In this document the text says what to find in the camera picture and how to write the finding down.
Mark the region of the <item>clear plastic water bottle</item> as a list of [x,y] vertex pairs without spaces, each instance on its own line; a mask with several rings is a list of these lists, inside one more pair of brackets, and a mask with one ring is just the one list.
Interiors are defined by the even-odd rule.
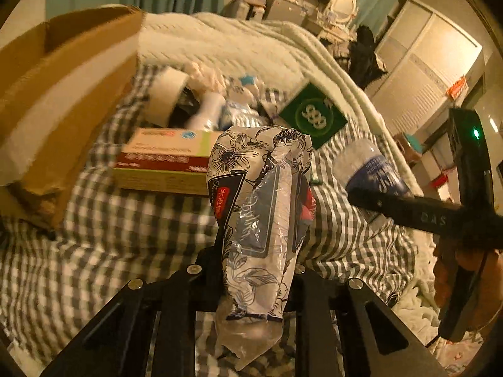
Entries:
[[354,188],[410,196],[395,167],[370,139],[353,140],[334,158],[333,174],[346,192]]

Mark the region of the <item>floral tissue pack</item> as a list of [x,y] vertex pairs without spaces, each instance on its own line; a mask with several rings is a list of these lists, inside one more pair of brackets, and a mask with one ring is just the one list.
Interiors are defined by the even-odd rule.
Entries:
[[231,127],[212,148],[207,189],[222,241],[218,343],[241,371],[283,334],[297,256],[315,218],[311,139],[277,125]]

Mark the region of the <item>red white medicine box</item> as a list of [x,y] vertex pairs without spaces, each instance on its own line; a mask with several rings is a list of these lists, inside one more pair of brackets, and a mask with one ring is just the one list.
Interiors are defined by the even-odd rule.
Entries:
[[206,174],[220,133],[180,128],[138,128],[113,166],[121,189],[207,195]]

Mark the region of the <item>green 999 medicine box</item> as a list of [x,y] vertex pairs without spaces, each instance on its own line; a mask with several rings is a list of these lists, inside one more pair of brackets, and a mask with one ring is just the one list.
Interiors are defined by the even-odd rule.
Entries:
[[347,124],[347,119],[329,96],[316,84],[304,80],[289,96],[279,118],[311,138],[320,149]]

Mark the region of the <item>white tape roll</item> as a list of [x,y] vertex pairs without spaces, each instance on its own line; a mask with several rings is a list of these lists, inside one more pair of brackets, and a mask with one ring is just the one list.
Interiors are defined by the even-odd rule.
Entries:
[[188,73],[167,67],[153,80],[148,91],[148,103],[145,105],[147,122],[163,128],[168,126],[188,79]]

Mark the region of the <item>teal stool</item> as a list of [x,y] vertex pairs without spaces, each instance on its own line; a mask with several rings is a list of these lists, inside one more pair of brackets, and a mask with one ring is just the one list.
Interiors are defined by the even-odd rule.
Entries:
[[423,146],[419,142],[419,140],[411,135],[411,134],[404,134],[404,138],[407,141],[408,145],[417,153],[422,154],[423,153]]

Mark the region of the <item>white louvred wardrobe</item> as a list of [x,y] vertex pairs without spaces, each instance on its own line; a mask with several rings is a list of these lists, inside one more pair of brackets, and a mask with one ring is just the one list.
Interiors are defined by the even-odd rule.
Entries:
[[405,0],[375,53],[387,73],[366,93],[391,134],[418,134],[452,105],[448,89],[484,70],[481,44],[419,0]]

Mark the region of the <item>black clothes on chair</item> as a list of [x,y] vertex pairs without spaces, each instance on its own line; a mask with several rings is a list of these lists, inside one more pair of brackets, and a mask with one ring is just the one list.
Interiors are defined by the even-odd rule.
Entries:
[[349,45],[349,75],[362,90],[388,73],[381,58],[375,54],[375,49],[372,30],[366,25],[360,25],[357,28],[357,39]]

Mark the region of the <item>oval vanity mirror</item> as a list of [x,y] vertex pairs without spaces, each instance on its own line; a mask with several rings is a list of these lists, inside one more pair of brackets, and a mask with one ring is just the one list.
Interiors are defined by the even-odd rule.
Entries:
[[357,0],[330,0],[327,18],[333,24],[347,24],[357,14]]

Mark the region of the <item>white knitted blanket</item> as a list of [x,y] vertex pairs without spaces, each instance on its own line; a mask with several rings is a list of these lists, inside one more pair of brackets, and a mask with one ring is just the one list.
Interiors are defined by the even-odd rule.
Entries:
[[140,32],[140,68],[133,91],[118,105],[90,152],[90,161],[110,167],[134,130],[144,124],[140,112],[146,92],[163,66],[181,68],[196,61],[227,78],[246,74],[265,83],[264,106],[281,110],[306,79],[317,83],[347,118],[342,132],[315,151],[313,172],[332,182],[334,158],[356,138],[372,139],[415,195],[421,189],[398,150],[384,119],[314,36],[286,21],[254,22],[217,14],[147,14]]

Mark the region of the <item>crumpled white tissue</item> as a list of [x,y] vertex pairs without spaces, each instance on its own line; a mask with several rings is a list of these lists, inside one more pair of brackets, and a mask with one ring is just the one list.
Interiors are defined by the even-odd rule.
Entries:
[[183,71],[188,74],[187,86],[198,95],[212,92],[223,96],[227,92],[224,76],[214,68],[192,61],[183,66]]

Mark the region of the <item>brown cardboard box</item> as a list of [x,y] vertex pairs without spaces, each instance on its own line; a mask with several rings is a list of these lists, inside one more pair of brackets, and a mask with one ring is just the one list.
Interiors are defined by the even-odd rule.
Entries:
[[144,13],[59,15],[1,51],[1,215],[52,230],[87,153],[131,87]]

